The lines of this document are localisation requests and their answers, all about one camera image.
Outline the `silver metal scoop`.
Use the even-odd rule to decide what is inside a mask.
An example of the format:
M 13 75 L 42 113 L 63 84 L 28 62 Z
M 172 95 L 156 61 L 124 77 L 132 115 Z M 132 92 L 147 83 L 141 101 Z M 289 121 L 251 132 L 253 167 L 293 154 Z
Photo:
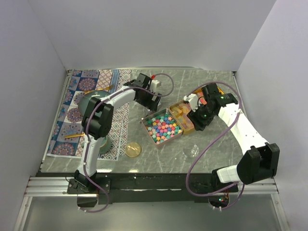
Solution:
M 155 113 L 155 111 L 152 111 L 150 109 L 147 109 L 145 112 L 144 112 L 144 115 L 141 117 L 141 122 L 148 116 L 152 115 L 153 113 Z

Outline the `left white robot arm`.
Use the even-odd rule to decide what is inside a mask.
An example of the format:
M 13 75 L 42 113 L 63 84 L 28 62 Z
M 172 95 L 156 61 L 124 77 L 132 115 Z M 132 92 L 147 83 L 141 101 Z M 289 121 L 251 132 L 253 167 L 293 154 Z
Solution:
M 78 187 L 91 193 L 96 187 L 97 159 L 100 145 L 112 127 L 114 111 L 135 101 L 145 108 L 157 109 L 161 94 L 157 93 L 161 82 L 144 74 L 125 83 L 116 92 L 102 98 L 92 97 L 83 115 L 84 147 L 82 161 L 74 173 Z

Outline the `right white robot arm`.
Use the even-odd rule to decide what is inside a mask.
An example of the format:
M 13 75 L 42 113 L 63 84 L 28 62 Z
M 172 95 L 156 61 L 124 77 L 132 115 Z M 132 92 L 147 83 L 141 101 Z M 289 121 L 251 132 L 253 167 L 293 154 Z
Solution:
M 275 177 L 277 174 L 280 149 L 277 144 L 269 143 L 250 123 L 242 111 L 242 101 L 236 90 L 221 93 L 218 82 L 209 82 L 199 86 L 206 103 L 200 102 L 193 91 L 184 96 L 190 105 L 188 118 L 196 131 L 203 131 L 215 117 L 219 117 L 237 140 L 243 156 L 233 166 L 214 170 L 211 187 L 217 192 L 223 191 L 228 183 L 240 181 L 251 184 Z

